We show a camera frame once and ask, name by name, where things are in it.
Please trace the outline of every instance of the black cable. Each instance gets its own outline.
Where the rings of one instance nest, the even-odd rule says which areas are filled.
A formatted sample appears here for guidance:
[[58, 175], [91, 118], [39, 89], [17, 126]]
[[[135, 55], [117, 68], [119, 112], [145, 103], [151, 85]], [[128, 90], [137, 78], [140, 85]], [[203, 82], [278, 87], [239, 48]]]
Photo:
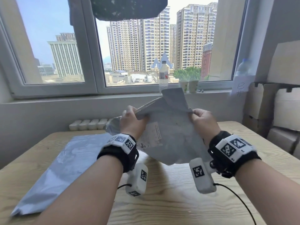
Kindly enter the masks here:
[[122, 187], [124, 187], [124, 186], [132, 186], [132, 184], [124, 184], [124, 185], [120, 185], [117, 189], [119, 189], [119, 188], [122, 188]]
[[252, 215], [252, 213], [250, 212], [250, 210], [249, 210], [249, 208], [247, 207], [247, 205], [245, 204], [245, 202], [233, 191], [233, 190], [231, 190], [229, 187], [227, 187], [226, 185], [222, 185], [222, 184], [219, 184], [219, 183], [214, 183], [214, 185], [219, 185], [219, 186], [223, 186], [223, 187], [225, 187], [226, 189], [229, 189], [234, 195], [236, 195], [237, 197], [238, 197], [238, 199], [240, 199], [240, 201], [242, 201], [242, 203], [245, 205], [245, 207], [246, 207], [246, 209], [248, 210], [248, 212], [250, 213], [250, 216], [252, 217], [252, 219], [253, 219], [253, 222], [254, 222], [254, 224], [256, 225], [256, 222], [255, 222], [255, 219], [254, 219], [254, 217], [253, 217], [253, 215]]

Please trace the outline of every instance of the white cup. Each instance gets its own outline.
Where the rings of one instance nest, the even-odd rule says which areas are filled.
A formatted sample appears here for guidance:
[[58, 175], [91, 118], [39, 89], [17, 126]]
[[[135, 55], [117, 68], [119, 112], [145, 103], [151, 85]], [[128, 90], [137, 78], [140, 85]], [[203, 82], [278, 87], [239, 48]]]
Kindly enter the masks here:
[[196, 93], [197, 91], [198, 80], [189, 80], [188, 89], [190, 93]]
[[186, 80], [180, 80], [179, 81], [179, 87], [182, 88], [183, 92], [186, 93], [188, 90], [188, 81]]

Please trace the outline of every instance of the storage box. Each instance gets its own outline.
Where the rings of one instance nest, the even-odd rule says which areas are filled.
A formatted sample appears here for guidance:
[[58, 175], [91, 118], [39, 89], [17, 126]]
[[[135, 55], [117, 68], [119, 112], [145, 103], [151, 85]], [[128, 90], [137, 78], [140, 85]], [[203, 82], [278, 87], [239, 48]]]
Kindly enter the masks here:
[[272, 119], [255, 119], [250, 115], [244, 115], [243, 125], [251, 129], [253, 132], [266, 138], [272, 126]]
[[267, 82], [300, 85], [300, 40], [279, 43], [272, 58]]
[[247, 93], [244, 114], [255, 119], [273, 119], [274, 99], [280, 84], [251, 83]]
[[300, 131], [300, 88], [279, 89], [275, 96], [274, 126]]
[[293, 153], [299, 140], [299, 132], [273, 127], [270, 129], [267, 140], [282, 148], [288, 153]]
[[296, 146], [293, 156], [300, 160], [300, 143], [298, 143], [298, 145]]

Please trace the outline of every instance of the plastic mailing bag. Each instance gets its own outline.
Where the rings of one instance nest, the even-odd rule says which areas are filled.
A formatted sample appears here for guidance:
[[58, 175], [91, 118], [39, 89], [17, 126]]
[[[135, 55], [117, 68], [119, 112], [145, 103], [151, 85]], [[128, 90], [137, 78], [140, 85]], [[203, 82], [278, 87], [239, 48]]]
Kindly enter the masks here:
[[[188, 107], [182, 89], [165, 89], [162, 94], [163, 97], [137, 110], [139, 120], [145, 115], [150, 117], [137, 149], [167, 165], [189, 163], [199, 157], [204, 162], [211, 161], [203, 139], [194, 131], [189, 119], [188, 114], [193, 111]], [[119, 122], [120, 117], [112, 119], [106, 131], [111, 135], [120, 133]]]
[[76, 178], [97, 159], [111, 135], [75, 136], [17, 204], [11, 216], [44, 211]]

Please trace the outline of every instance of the green foliage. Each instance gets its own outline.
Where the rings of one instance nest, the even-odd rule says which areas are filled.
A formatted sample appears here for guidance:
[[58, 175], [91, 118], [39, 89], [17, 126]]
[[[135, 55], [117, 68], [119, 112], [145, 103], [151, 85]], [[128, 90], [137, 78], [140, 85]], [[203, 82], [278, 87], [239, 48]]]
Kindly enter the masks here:
[[188, 67], [184, 70], [175, 70], [174, 77], [179, 80], [200, 80], [201, 68]]

